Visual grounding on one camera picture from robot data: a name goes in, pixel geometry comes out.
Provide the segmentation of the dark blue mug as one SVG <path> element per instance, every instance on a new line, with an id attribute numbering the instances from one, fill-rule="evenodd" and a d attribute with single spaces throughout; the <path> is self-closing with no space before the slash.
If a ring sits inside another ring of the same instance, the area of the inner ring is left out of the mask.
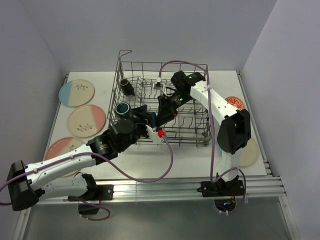
<path id="1" fill-rule="evenodd" d="M 157 122 L 157 115 L 155 112 L 147 112 L 148 113 L 148 124 L 154 128 Z"/>

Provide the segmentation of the orange patterned bowl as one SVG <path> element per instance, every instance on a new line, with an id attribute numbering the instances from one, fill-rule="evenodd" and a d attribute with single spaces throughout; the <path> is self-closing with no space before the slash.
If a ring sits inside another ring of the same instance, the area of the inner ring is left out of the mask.
<path id="1" fill-rule="evenodd" d="M 228 96 L 225 98 L 225 100 L 239 110 L 243 110 L 245 108 L 244 102 L 236 96 Z"/>

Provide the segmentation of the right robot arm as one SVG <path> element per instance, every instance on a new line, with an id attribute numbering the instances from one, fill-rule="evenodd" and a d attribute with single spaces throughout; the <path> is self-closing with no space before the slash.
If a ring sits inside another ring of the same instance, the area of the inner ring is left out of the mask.
<path id="1" fill-rule="evenodd" d="M 211 125 L 218 123 L 218 133 L 212 134 L 213 144 L 218 144 L 222 151 L 217 165 L 217 191 L 222 195 L 229 194 L 238 180 L 240 158 L 243 149 L 251 139 L 251 118 L 246 110 L 239 110 L 228 103 L 209 84 L 209 76 L 194 72 L 186 75 L 178 71 L 171 77 L 175 92 L 166 95 L 163 89 L 158 96 L 156 126 L 161 127 L 172 121 L 178 114 L 178 108 L 191 100 L 198 101 L 207 111 Z"/>

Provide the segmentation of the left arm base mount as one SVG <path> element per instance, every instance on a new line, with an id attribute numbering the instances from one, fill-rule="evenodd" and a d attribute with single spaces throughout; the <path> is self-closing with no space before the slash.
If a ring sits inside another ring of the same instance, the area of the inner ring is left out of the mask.
<path id="1" fill-rule="evenodd" d="M 88 217 L 91 218 L 98 214 L 98 212 L 102 209 L 102 202 L 103 201 L 111 201 L 113 200 L 114 195 L 114 185 L 107 184 L 107 185 L 98 185 L 97 190 L 94 192 L 94 195 L 91 196 L 89 199 L 84 199 L 81 197 L 83 201 L 91 202 L 97 201 L 97 203 L 84 203 L 82 201 L 78 202 L 78 213 L 81 217 Z"/>

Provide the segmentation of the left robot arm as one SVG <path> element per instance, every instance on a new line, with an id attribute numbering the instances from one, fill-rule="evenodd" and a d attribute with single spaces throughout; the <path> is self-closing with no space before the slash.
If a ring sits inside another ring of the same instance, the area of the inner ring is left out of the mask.
<path id="1" fill-rule="evenodd" d="M 101 135 L 78 148 L 51 159 L 25 164 L 14 162 L 7 177 L 13 211 L 28 209 L 41 199 L 60 196 L 91 200 L 98 193 L 97 184 L 90 174 L 75 180 L 64 181 L 61 177 L 78 169 L 97 166 L 115 159 L 140 138 L 149 138 L 156 123 L 156 114 L 147 105 L 131 109 L 120 103 L 115 109 L 118 121 Z"/>

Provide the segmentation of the dark green mug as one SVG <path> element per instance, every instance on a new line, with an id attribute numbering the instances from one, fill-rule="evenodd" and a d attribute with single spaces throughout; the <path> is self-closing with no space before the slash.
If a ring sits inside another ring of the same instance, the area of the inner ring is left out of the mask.
<path id="1" fill-rule="evenodd" d="M 124 119 L 131 116 L 131 106 L 127 102 L 119 102 L 115 106 L 115 116 L 117 119 Z"/>

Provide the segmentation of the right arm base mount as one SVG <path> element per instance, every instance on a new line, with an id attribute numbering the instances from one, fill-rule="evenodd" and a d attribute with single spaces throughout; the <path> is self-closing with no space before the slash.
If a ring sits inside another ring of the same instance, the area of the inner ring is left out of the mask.
<path id="1" fill-rule="evenodd" d="M 214 204 L 219 213 L 228 215 L 245 203 L 246 183 L 238 177 L 225 182 L 219 179 L 215 183 L 202 181 L 200 187 L 196 189 L 203 198 L 214 198 Z"/>

